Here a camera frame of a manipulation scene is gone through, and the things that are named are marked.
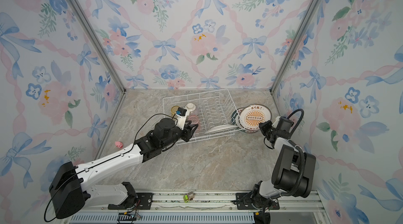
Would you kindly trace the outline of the plate with orange pattern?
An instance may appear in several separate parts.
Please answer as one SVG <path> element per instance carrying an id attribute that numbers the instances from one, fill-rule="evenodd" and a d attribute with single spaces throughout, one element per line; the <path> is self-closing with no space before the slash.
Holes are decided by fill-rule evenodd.
<path id="1" fill-rule="evenodd" d="M 258 130 L 259 124 L 272 119 L 271 110 L 261 104 L 245 107 L 239 114 L 239 123 L 245 130 Z"/>

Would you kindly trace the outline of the plate green rim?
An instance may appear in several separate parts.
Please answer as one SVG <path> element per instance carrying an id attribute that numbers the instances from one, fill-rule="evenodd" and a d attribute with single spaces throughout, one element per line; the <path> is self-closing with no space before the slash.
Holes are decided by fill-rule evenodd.
<path id="1" fill-rule="evenodd" d="M 238 108 L 232 113 L 231 117 L 231 124 L 236 125 L 238 128 L 243 128 L 243 126 L 240 124 L 240 113 L 243 111 L 243 108 Z"/>
<path id="2" fill-rule="evenodd" d="M 258 132 L 258 130 L 249 130 L 249 129 L 245 129 L 243 126 L 241 126 L 240 121 L 239 121 L 239 114 L 241 113 L 242 110 L 243 110 L 243 108 L 238 108 L 237 111 L 234 112 L 233 123 L 235 125 L 237 125 L 237 127 L 243 133 L 252 134 L 252 133 Z"/>

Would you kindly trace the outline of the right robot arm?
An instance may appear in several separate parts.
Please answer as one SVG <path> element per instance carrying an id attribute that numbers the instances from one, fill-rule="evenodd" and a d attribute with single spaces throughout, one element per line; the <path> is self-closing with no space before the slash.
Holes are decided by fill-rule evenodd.
<path id="1" fill-rule="evenodd" d="M 316 157 L 292 141 L 293 125 L 281 116 L 259 124 L 268 147 L 279 152 L 271 180 L 258 182 L 251 193 L 251 203 L 261 213 L 281 197 L 307 198 L 311 193 Z"/>

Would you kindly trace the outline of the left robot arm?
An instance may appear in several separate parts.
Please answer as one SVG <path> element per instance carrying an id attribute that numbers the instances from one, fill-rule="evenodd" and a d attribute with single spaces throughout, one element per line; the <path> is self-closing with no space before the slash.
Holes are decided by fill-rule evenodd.
<path id="1" fill-rule="evenodd" d="M 66 162 L 55 174 L 50 186 L 52 206 L 57 219 L 64 219 L 82 210 L 94 194 L 90 188 L 97 182 L 117 172 L 149 161 L 172 148 L 179 140 L 188 142 L 198 129 L 184 117 L 173 119 L 165 116 L 143 137 L 136 137 L 133 144 L 113 154 L 89 163 L 73 165 Z"/>

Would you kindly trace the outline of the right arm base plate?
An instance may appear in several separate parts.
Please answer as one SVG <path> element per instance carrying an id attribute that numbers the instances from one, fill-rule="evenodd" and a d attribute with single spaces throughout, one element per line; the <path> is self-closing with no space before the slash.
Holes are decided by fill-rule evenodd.
<path id="1" fill-rule="evenodd" d="M 236 205 L 238 210 L 261 210 L 266 202 L 268 202 L 267 210 L 280 209 L 278 202 L 261 197 L 259 194 L 253 196 L 251 191 L 248 193 L 236 193 L 236 199 L 233 204 Z"/>

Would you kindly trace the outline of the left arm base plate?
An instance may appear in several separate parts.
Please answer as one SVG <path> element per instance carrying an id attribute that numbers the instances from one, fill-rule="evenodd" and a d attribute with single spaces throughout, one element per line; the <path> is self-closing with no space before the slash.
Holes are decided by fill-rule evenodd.
<path id="1" fill-rule="evenodd" d="M 108 205 L 108 210 L 150 210 L 154 194 L 151 192 L 137 193 L 136 196 L 128 196 L 119 205 Z"/>

